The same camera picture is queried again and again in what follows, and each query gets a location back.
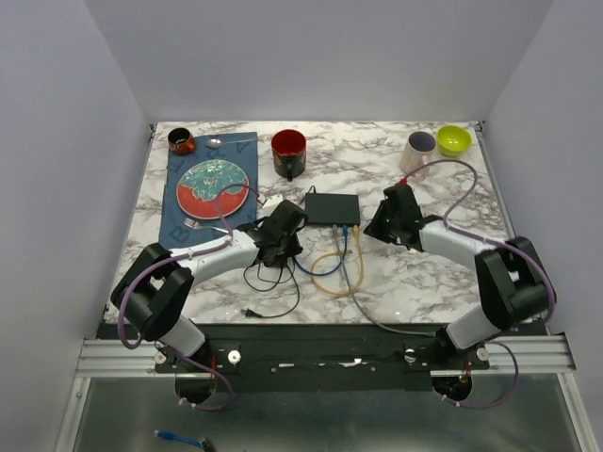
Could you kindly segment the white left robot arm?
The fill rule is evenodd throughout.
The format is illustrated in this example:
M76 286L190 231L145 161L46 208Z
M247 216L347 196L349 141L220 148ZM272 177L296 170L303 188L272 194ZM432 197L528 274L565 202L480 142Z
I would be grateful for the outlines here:
M279 266L300 254L297 237L308 219L294 202L282 201L265 218L237 226L225 236L192 248L145 247L114 287L110 302L118 312L118 334L133 349L159 342L176 351L187 371L208 363L206 335L183 315L197 285L236 269Z

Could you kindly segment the black network switch box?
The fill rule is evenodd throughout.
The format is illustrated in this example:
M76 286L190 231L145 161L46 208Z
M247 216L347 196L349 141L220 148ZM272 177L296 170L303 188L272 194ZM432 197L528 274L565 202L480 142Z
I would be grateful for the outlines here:
M359 198L352 194L308 193L304 200L307 223L315 226L359 225Z

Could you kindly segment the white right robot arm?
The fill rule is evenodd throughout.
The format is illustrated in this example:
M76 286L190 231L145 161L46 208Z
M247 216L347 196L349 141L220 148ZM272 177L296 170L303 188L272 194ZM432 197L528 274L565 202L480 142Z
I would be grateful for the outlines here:
M556 294L530 240L505 242L460 230L436 215L424 216L406 184L383 191L364 234L408 250L439 255L477 276L480 305L436 332L430 346L446 369L467 358L468 349L536 315L550 315Z

